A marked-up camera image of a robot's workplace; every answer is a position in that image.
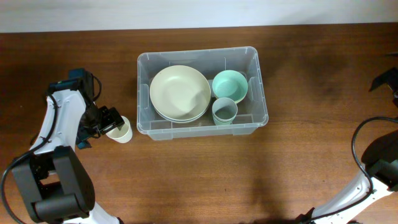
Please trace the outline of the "cream cup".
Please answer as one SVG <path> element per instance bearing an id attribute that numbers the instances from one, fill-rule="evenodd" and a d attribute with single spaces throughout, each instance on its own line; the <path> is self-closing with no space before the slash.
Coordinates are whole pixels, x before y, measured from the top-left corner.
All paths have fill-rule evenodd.
<path id="1" fill-rule="evenodd" d="M 131 128 L 131 124 L 129 120 L 125 116 L 121 116 L 124 124 L 121 126 L 121 129 L 114 128 L 110 132 L 106 133 L 107 137 L 118 142 L 118 143 L 127 143 L 132 139 L 133 131 Z"/>

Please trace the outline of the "grey cup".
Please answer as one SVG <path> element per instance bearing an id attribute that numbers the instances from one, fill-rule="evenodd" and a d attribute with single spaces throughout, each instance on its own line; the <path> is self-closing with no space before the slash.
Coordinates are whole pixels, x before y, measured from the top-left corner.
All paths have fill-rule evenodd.
<path id="1" fill-rule="evenodd" d="M 238 106 L 231 98 L 218 98 L 212 105 L 212 115 L 218 113 L 234 114 L 238 113 Z"/>

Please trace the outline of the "green small bowl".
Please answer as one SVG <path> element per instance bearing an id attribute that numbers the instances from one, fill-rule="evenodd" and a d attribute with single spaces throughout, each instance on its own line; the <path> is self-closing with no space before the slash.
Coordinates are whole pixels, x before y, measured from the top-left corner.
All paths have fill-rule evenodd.
<path id="1" fill-rule="evenodd" d="M 231 98 L 235 101 L 247 94 L 248 81 L 240 72 L 224 70 L 214 77 L 211 87 L 216 98 Z"/>

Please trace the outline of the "green cup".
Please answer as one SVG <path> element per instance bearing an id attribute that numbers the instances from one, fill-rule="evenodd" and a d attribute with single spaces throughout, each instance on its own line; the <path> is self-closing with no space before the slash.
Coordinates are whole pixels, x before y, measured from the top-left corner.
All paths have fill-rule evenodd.
<path id="1" fill-rule="evenodd" d="M 218 113 L 218 114 L 213 114 L 213 121 L 217 126 L 229 125 L 232 124 L 235 117 L 236 116 L 234 114 Z"/>

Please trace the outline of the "yellow small bowl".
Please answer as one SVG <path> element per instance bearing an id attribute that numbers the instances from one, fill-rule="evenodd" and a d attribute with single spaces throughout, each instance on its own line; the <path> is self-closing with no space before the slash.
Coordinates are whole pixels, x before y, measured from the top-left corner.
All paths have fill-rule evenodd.
<path id="1" fill-rule="evenodd" d="M 235 102 L 236 104 L 238 104 L 238 103 L 242 102 L 242 101 L 245 99 L 245 97 L 246 97 L 246 95 L 242 96 L 242 97 L 241 97 L 240 99 L 238 99 L 238 100 L 235 100 L 234 102 Z"/>

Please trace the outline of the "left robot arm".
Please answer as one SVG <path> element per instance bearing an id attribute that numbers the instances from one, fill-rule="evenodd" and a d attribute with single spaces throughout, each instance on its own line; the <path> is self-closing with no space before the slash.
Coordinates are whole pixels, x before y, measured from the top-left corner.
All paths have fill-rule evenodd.
<path id="1" fill-rule="evenodd" d="M 15 159 L 10 171 L 27 212 L 36 223 L 121 223 L 101 208 L 93 183 L 75 148 L 89 148 L 89 138 L 121 129 L 115 108 L 97 107 L 100 81 L 84 68 L 70 70 L 68 79 L 51 83 L 41 130 L 28 152 Z"/>

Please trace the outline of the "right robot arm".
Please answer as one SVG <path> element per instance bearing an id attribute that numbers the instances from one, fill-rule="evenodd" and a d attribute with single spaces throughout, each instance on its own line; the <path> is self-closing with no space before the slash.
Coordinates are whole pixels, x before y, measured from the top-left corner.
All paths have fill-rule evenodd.
<path id="1" fill-rule="evenodd" d="M 299 215 L 295 223 L 354 223 L 353 218 L 379 199 L 397 192 L 397 131 L 375 139 L 358 158 L 359 131 L 371 121 L 397 123 L 397 118 L 375 116 L 362 121 L 351 138 L 351 153 L 359 172 L 327 203 Z"/>

